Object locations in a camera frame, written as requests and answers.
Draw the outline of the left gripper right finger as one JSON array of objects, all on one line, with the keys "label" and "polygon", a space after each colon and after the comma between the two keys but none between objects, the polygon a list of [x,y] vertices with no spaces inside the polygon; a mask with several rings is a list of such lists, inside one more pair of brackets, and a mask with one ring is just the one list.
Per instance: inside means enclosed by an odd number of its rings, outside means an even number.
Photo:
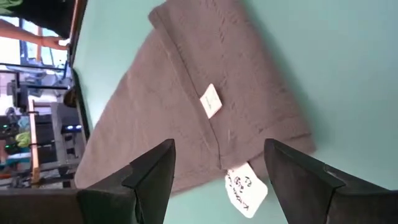
[{"label": "left gripper right finger", "polygon": [[336,169],[275,139],[264,160],[289,224],[398,224],[398,190]]}]

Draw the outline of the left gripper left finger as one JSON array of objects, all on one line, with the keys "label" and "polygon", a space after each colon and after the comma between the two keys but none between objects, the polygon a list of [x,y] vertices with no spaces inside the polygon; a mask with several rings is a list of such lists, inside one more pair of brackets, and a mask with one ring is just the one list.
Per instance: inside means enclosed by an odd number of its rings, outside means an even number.
[{"label": "left gripper left finger", "polygon": [[163,224],[176,161],[175,140],[166,139],[128,165],[80,190],[84,224]]}]

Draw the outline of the grey towel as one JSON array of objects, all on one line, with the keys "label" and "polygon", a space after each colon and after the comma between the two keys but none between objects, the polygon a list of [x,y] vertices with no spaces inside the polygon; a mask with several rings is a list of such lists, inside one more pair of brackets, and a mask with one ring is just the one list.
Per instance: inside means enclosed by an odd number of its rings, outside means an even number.
[{"label": "grey towel", "polygon": [[[311,153],[300,108],[240,0],[167,0],[153,30],[107,102],[75,174],[87,188],[174,139],[173,193],[248,162],[267,174],[264,141]],[[200,97],[212,83],[222,102],[208,119]]]}]

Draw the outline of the white handwritten paper tag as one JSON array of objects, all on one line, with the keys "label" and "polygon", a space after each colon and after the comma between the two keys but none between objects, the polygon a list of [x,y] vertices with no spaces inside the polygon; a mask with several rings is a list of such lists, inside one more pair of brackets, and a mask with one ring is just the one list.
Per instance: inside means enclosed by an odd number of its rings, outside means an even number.
[{"label": "white handwritten paper tag", "polygon": [[247,162],[228,169],[224,179],[231,204],[246,218],[252,218],[268,194],[266,184]]}]

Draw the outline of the small white fabric label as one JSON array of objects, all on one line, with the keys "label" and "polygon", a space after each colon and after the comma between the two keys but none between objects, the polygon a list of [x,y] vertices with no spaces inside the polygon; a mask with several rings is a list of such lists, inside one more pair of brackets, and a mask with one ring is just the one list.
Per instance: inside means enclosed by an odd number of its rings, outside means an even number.
[{"label": "small white fabric label", "polygon": [[212,83],[209,84],[204,94],[200,97],[200,102],[208,119],[214,116],[222,107],[222,102]]}]

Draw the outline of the teal table mat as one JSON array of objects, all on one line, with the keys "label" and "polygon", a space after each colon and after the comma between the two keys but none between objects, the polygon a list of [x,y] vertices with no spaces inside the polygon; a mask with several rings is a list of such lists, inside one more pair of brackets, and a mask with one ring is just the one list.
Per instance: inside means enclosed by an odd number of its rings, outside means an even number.
[{"label": "teal table mat", "polygon": [[[88,0],[74,61],[89,127],[164,0]],[[398,189],[398,0],[243,0],[305,113],[315,157]]]}]

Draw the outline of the person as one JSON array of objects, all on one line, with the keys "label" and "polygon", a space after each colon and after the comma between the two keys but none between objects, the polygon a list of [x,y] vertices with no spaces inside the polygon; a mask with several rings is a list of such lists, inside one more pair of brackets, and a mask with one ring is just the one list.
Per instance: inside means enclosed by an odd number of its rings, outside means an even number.
[{"label": "person", "polygon": [[[60,45],[68,39],[72,28],[76,0],[0,0],[0,37],[23,40],[56,50],[68,50]],[[2,19],[17,17],[51,30],[57,36],[33,34]]]}]

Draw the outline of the black table frame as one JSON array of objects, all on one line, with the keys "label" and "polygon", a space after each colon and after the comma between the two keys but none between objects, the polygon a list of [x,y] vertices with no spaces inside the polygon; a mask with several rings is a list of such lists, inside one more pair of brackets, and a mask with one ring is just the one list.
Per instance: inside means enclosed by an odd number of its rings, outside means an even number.
[{"label": "black table frame", "polygon": [[81,91],[80,79],[78,78],[77,71],[74,69],[74,62],[77,53],[77,45],[79,41],[81,26],[83,23],[87,2],[88,0],[75,0],[75,7],[73,10],[73,18],[70,30],[69,51],[68,51],[68,61],[69,61],[69,66],[71,68],[73,80],[75,82],[74,89],[76,93],[76,107],[81,123],[81,132],[84,144],[87,143],[87,140],[90,136],[90,130],[86,115],[84,99]]}]

